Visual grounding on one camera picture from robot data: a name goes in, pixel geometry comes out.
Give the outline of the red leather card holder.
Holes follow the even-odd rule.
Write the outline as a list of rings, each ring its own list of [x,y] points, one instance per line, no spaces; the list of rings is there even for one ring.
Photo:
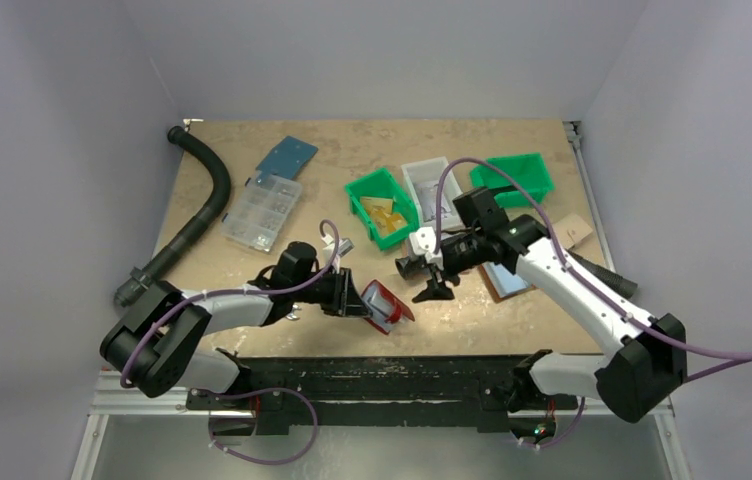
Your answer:
[[[368,310],[364,319],[383,335],[402,323],[415,321],[411,308],[378,280],[367,284],[362,300]]]

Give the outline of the green bin with yellow items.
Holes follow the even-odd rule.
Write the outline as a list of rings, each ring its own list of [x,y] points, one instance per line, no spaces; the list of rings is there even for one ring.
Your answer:
[[[346,184],[344,190],[351,212],[381,251],[400,245],[420,226],[409,195],[385,168]]]

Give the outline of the white plastic bin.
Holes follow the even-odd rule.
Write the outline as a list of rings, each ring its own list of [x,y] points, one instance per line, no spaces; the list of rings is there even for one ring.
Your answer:
[[[440,177],[447,166],[448,160],[443,156],[401,165],[403,182],[413,202],[421,227],[435,226],[435,195],[438,192]],[[450,171],[441,190],[441,227],[445,230],[457,229],[463,225],[452,203],[452,200],[461,193],[458,181],[454,173]]]

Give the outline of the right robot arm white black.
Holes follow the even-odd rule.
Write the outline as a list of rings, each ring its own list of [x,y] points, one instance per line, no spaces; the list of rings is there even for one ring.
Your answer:
[[[536,407],[553,395],[602,401],[618,418],[640,421],[681,386],[686,331],[675,316],[657,318],[617,294],[530,215],[511,219],[493,194],[479,187],[453,201],[465,231],[441,238],[422,227],[408,238],[409,254],[396,260],[409,278],[428,274],[420,303],[452,300],[460,273],[494,263],[541,289],[599,345],[599,357],[540,350],[519,363],[504,403],[511,411]]]

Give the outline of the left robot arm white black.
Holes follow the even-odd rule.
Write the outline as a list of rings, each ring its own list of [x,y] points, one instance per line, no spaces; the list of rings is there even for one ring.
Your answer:
[[[349,268],[333,258],[320,261],[308,243],[292,242],[274,266],[239,288],[200,293],[154,284],[105,335],[99,353],[120,371],[124,387],[149,398],[184,387],[210,391],[224,408],[236,409],[250,395],[245,367],[232,353],[200,349],[200,341],[219,331],[270,326],[303,304],[341,318],[370,313]]]

